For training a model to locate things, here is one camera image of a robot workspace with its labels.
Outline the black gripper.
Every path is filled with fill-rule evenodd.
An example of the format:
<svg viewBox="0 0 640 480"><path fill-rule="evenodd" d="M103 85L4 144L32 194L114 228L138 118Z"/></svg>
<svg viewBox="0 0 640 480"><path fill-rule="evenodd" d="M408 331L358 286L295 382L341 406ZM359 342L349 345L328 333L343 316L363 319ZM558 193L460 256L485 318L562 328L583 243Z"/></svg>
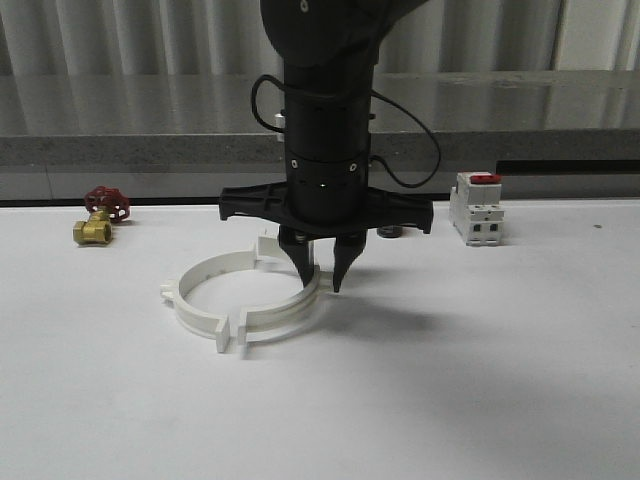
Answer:
<svg viewBox="0 0 640 480"><path fill-rule="evenodd" d="M365 234L400 225L431 231L433 204L421 194L400 194L368 185L369 156L361 153L329 162L285 154L286 180L225 188L219 199L222 220L232 216L261 218L284 226L278 244L307 286L314 276L314 238L336 237L333 291L366 246Z"/></svg>

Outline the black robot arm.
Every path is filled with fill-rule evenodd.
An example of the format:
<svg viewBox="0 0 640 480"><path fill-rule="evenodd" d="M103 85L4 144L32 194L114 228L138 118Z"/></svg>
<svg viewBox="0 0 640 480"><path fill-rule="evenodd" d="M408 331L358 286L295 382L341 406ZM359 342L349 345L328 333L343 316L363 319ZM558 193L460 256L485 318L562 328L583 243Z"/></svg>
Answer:
<svg viewBox="0 0 640 480"><path fill-rule="evenodd" d="M363 252L367 233L387 226L431 230L433 203L423 194L368 184L371 100L379 47L417 1L263 1L260 12L284 78L262 75L284 93L283 182L226 188L221 219L249 216L279 226L280 247L304 284L314 275L312 243L332 238L333 288Z"/></svg>

